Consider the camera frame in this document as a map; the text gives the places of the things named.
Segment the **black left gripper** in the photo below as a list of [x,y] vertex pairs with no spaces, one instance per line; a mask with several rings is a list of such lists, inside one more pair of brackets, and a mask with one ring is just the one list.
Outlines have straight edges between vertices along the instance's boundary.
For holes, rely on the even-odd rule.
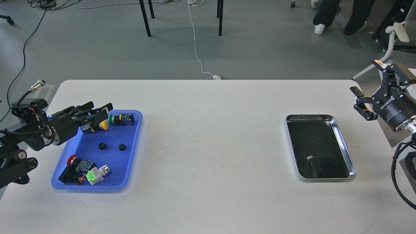
[[107,103],[100,108],[95,108],[93,102],[83,105],[70,106],[63,111],[49,115],[49,124],[55,132],[53,145],[61,145],[74,137],[80,126],[84,124],[98,125],[108,118],[113,110],[112,103]]

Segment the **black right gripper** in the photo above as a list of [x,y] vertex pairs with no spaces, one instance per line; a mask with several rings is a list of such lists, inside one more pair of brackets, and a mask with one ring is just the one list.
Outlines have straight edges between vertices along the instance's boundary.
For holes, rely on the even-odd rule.
[[[386,97],[392,94],[390,89],[393,87],[406,88],[416,83],[415,75],[404,64],[387,64],[380,60],[374,60],[372,64],[382,73],[381,89]],[[357,98],[354,109],[367,121],[377,120],[380,115],[394,132],[407,129],[415,121],[416,102],[408,93],[392,95],[380,101],[377,105],[378,113],[374,113],[366,105],[374,104],[374,99],[365,97],[357,86],[351,86],[350,90]]]

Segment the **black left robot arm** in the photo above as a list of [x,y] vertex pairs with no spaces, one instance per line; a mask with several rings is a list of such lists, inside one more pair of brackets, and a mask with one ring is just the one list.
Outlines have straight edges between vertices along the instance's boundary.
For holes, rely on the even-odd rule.
[[47,115],[45,99],[28,99],[45,81],[39,80],[24,95],[11,105],[11,112],[19,123],[1,130],[1,175],[0,186],[10,183],[25,185],[30,178],[28,172],[38,166],[36,158],[29,158],[25,150],[19,147],[24,142],[34,151],[40,151],[49,145],[61,145],[77,135],[81,126],[88,124],[92,129],[108,118],[113,105],[108,103],[95,108],[93,102],[70,106],[52,115]]

